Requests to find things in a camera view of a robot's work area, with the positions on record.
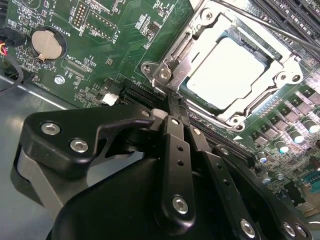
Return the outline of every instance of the screw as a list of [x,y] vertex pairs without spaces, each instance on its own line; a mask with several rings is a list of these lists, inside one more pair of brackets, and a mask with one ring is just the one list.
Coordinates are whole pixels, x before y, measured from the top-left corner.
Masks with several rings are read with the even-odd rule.
[[143,71],[148,74],[148,73],[151,72],[151,67],[149,65],[144,65],[143,66]]
[[242,230],[244,231],[244,233],[249,238],[253,239],[256,236],[254,228],[251,226],[251,224],[247,220],[242,219],[240,221],[240,226],[241,226]]
[[170,79],[171,75],[172,75],[172,73],[171,73],[170,69],[167,69],[167,68],[163,68],[159,72],[159,77],[164,80]]
[[227,151],[227,149],[222,147],[220,150],[224,155],[229,155],[229,152]]
[[188,212],[188,204],[180,196],[175,196],[172,199],[172,205],[174,209],[180,214],[186,214]]
[[284,230],[292,237],[296,236],[295,230],[286,222],[282,224]]
[[201,135],[201,132],[200,132],[199,129],[194,128],[193,131],[194,131],[195,134],[197,134],[199,136]]
[[150,113],[148,113],[147,111],[141,111],[141,113],[146,117],[150,117]]
[[60,133],[60,127],[52,122],[46,122],[41,125],[41,130],[48,135],[57,135]]
[[64,84],[64,83],[66,82],[66,80],[65,80],[65,78],[64,78],[63,76],[61,76],[61,75],[56,75],[56,76],[54,77],[54,82],[55,82],[56,84],[62,85],[62,84]]
[[70,148],[77,153],[84,153],[88,150],[88,144],[81,139],[74,139],[70,142]]
[[207,13],[207,15],[205,16],[205,19],[209,21],[209,20],[212,19],[212,17],[213,17],[212,13],[209,12],[209,13]]
[[176,119],[172,118],[172,119],[171,119],[171,121],[172,121],[175,125],[179,125],[178,120],[176,120]]
[[300,227],[298,224],[296,224],[295,228],[298,230],[299,233],[301,233],[302,236],[304,236],[305,238],[307,237],[307,233],[305,232],[305,230],[302,227]]

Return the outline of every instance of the hole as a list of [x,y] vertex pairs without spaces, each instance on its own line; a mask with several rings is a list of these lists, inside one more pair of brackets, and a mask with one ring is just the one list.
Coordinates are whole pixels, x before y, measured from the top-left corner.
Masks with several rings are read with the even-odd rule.
[[242,130],[242,129],[244,129],[244,127],[242,125],[239,125],[239,126],[236,126],[235,129]]
[[227,187],[230,187],[230,182],[228,182],[228,180],[226,179],[223,179],[223,183],[227,186]]
[[293,78],[292,78],[292,82],[298,82],[299,80],[301,79],[301,76],[300,75],[295,75]]
[[176,161],[176,163],[177,163],[180,167],[183,167],[183,166],[185,165],[184,162],[181,161],[181,160],[179,160],[179,159],[178,159],[178,161]]

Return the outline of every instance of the connector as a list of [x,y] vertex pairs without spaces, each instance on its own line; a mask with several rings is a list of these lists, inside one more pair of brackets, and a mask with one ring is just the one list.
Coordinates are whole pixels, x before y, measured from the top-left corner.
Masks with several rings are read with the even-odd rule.
[[0,42],[5,43],[6,47],[19,47],[26,42],[27,36],[9,27],[0,28]]

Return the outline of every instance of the motherboard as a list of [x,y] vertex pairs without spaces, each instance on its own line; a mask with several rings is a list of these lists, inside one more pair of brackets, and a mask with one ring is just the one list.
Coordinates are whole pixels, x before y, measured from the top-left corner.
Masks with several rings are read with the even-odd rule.
[[[315,0],[232,4],[320,46]],[[320,193],[320,56],[292,39],[208,0],[11,0],[6,26],[26,36],[8,52],[43,90],[154,108],[165,86],[210,144],[255,156],[279,198],[292,182]]]

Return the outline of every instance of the black wire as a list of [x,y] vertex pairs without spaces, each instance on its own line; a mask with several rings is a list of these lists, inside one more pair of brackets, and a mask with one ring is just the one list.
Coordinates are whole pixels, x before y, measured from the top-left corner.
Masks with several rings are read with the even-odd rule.
[[24,80],[24,72],[22,71],[22,69],[19,66],[19,64],[17,63],[17,61],[12,56],[10,56],[9,54],[7,56],[5,56],[5,59],[7,59],[8,62],[11,63],[12,66],[15,68],[15,70],[18,73],[18,78],[10,87],[5,88],[3,90],[0,90],[0,95],[6,94],[7,92],[12,91],[16,87],[18,87],[18,85],[21,84],[22,81]]
[[263,21],[261,20],[260,18],[256,17],[255,15],[245,11],[245,10],[242,10],[241,8],[238,8],[230,3],[227,3],[225,1],[221,1],[221,0],[213,0],[214,2],[216,2],[217,4],[220,4],[220,5],[223,5],[225,6],[226,8],[228,9],[231,9],[232,11],[235,11],[236,13],[248,18],[248,19],[251,19],[263,26],[265,26],[266,28],[269,28],[283,36],[286,36],[287,38],[291,39],[292,41],[296,42],[296,43],[299,43],[301,44],[302,46],[310,49],[310,50],[313,50],[315,52],[317,52],[318,54],[320,54],[320,47],[317,47],[315,45],[313,45],[312,43],[308,42],[308,41],[305,41],[295,35],[292,35],[291,33],[287,32],[287,31],[284,31],[282,30],[281,28],[279,27],[276,27],[266,21]]

